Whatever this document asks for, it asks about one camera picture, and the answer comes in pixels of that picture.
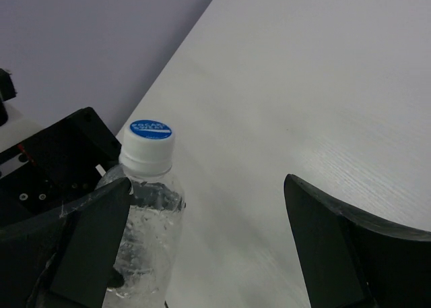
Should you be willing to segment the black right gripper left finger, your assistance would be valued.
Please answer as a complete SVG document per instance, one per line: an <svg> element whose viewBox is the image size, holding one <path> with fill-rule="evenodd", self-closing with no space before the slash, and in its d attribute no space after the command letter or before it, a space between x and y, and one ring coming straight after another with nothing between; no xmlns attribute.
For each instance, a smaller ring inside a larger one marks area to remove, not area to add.
<svg viewBox="0 0 431 308"><path fill-rule="evenodd" d="M101 307L129 214L122 178L1 224L2 307Z"/></svg>

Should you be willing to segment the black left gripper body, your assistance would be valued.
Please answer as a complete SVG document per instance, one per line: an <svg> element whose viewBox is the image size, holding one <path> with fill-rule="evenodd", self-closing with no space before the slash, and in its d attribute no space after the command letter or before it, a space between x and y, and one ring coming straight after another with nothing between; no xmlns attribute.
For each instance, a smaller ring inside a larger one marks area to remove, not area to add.
<svg viewBox="0 0 431 308"><path fill-rule="evenodd" d="M121 144L91 107L1 152L1 225L7 226L93 191L118 162Z"/></svg>

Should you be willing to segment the clear capless bottle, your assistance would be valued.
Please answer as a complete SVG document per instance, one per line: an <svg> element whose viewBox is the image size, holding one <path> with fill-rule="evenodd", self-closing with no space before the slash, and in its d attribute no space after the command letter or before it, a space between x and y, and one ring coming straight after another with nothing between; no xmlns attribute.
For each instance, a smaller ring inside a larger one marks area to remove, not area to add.
<svg viewBox="0 0 431 308"><path fill-rule="evenodd" d="M165 307L178 253L184 191L172 172L175 134L165 123L141 119L123 132L119 163L98 183L126 177L129 215L103 307Z"/></svg>

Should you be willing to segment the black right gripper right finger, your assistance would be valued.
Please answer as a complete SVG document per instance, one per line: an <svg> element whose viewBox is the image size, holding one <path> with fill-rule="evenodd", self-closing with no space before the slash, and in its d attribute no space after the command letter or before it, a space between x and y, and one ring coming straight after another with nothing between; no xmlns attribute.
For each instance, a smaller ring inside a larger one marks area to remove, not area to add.
<svg viewBox="0 0 431 308"><path fill-rule="evenodd" d="M430 233L375 216L296 175L286 211L311 307L429 307Z"/></svg>

